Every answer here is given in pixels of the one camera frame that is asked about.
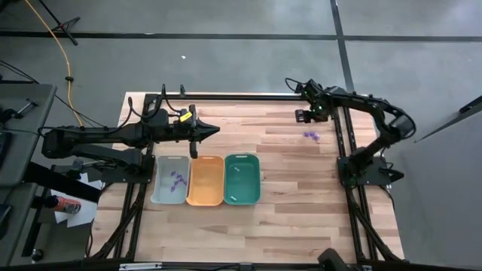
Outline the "black tripod stand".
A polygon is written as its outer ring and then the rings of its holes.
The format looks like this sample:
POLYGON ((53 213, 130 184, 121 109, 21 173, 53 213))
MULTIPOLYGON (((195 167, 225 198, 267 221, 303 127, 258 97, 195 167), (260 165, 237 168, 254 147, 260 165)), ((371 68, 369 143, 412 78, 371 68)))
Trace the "black tripod stand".
POLYGON ((60 21, 57 16, 53 13, 53 11, 46 5, 43 0, 38 0, 41 6, 48 12, 48 14, 53 18, 56 22, 56 26, 51 29, 52 32, 62 32, 75 46, 78 46, 78 42, 76 38, 72 35, 70 28, 71 26, 75 25, 81 18, 74 17, 67 21, 60 21))

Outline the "grey side cart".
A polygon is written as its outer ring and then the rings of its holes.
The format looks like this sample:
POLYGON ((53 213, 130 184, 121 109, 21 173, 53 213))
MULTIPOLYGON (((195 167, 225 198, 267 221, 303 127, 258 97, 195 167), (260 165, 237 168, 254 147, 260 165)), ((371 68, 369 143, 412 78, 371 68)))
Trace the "grey side cart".
POLYGON ((23 175, 37 146, 37 128, 45 124, 56 90, 51 84, 0 84, 0 109, 19 111, 30 101, 36 103, 24 109, 22 118, 13 118, 5 125, 13 136, 0 166, 0 205, 4 203, 11 210, 4 221, 5 234, 0 238, 0 266, 11 262, 29 215, 37 186, 24 184, 23 175))

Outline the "orange spray can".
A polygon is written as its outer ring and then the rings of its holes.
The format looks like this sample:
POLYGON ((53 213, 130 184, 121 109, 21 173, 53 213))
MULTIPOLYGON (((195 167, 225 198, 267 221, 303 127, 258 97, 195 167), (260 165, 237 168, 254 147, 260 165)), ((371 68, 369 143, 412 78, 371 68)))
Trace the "orange spray can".
POLYGON ((81 202, 76 199, 53 195, 44 200, 44 207, 53 209, 55 212, 75 215, 81 210, 81 202))

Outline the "grey plastic bin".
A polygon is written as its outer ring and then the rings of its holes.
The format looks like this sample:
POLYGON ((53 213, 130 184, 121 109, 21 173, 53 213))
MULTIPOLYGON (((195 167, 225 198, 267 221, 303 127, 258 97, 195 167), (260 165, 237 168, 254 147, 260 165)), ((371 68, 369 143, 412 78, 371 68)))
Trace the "grey plastic bin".
POLYGON ((185 203, 188 196, 190 165, 190 159, 186 156, 159 156, 157 158, 157 174, 151 201, 164 205, 185 203), (170 176, 172 171, 176 171, 176 176, 170 176), (175 184, 179 175, 181 175, 188 184, 179 184, 175 191, 171 193, 170 188, 175 184))

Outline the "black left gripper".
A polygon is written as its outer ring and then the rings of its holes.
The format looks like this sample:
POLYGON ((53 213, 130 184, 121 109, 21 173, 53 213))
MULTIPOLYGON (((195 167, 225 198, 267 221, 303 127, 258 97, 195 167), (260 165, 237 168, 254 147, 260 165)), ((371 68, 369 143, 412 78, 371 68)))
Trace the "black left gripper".
POLYGON ((169 125, 169 130, 168 130, 169 141, 175 141, 175 142, 179 142, 183 140, 189 141, 189 153, 191 158, 194 158, 194 159, 198 158, 197 143, 195 139, 195 132, 196 132, 197 126, 199 129, 203 130, 197 135, 197 142, 202 142, 208 137, 213 136, 220 130, 220 128, 212 124, 204 123, 201 120, 197 121, 196 106, 194 104, 191 104, 186 109, 191 111, 194 115, 193 126, 190 129, 182 129, 178 125, 178 117, 181 110, 176 110, 172 106, 169 106, 169 108, 173 112, 175 112, 174 116, 177 117, 177 119, 172 124, 169 125))

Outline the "yellow plastic bin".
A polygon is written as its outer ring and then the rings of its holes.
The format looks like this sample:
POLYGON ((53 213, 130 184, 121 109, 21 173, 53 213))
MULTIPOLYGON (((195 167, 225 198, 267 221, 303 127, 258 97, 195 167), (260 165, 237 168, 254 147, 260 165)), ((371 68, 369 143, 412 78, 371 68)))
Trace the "yellow plastic bin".
POLYGON ((218 206, 224 200, 224 158, 199 156, 191 161, 187 202, 191 206, 218 206))

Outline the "black metal clamp tool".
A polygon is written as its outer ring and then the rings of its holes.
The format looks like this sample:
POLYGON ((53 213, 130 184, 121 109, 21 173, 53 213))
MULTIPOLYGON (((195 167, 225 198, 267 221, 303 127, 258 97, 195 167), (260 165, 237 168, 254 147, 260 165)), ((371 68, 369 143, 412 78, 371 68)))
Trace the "black metal clamp tool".
POLYGON ((27 104, 24 105, 19 110, 14 110, 12 108, 8 108, 5 110, 0 110, 0 123, 7 123, 10 119, 22 119, 23 113, 26 112, 30 108, 38 107, 38 103, 34 100, 27 99, 27 104))

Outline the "black support beam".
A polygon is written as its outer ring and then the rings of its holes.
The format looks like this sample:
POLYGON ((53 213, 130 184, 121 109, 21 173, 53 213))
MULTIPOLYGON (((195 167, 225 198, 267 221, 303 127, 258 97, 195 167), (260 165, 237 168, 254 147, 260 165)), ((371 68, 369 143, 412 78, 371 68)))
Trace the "black support beam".
POLYGON ((99 188, 94 188, 81 181, 68 178, 33 162, 30 162, 26 167, 23 181, 35 183, 42 187, 94 203, 98 203, 101 196, 101 190, 99 188))

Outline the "green plastic bin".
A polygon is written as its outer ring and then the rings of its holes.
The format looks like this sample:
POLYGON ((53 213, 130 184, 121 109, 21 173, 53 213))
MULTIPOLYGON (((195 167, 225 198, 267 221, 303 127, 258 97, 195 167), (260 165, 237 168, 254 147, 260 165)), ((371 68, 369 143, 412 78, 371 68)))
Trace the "green plastic bin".
POLYGON ((261 198, 261 167, 254 154, 230 154, 224 159, 224 202, 235 206, 254 205, 261 198))

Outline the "white paper sheets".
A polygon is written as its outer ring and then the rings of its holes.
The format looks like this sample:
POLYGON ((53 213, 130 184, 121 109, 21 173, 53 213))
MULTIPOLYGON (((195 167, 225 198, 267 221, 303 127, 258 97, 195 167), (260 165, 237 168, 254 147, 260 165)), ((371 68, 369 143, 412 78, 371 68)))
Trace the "white paper sheets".
MULTIPOLYGON (((80 182, 90 185, 91 187, 97 189, 103 189, 104 183, 100 180, 90 181, 89 177, 93 177, 93 174, 90 173, 82 173, 80 182)), ((96 216, 97 210, 97 203, 87 201, 85 199, 75 198, 73 196, 69 196, 62 192, 58 192, 56 190, 51 191, 52 196, 61 196, 66 199, 75 199, 81 203, 81 209, 76 214, 67 214, 64 212, 54 212, 55 219, 57 223, 61 223, 63 221, 67 221, 67 227, 75 227, 82 224, 90 223, 96 216)))

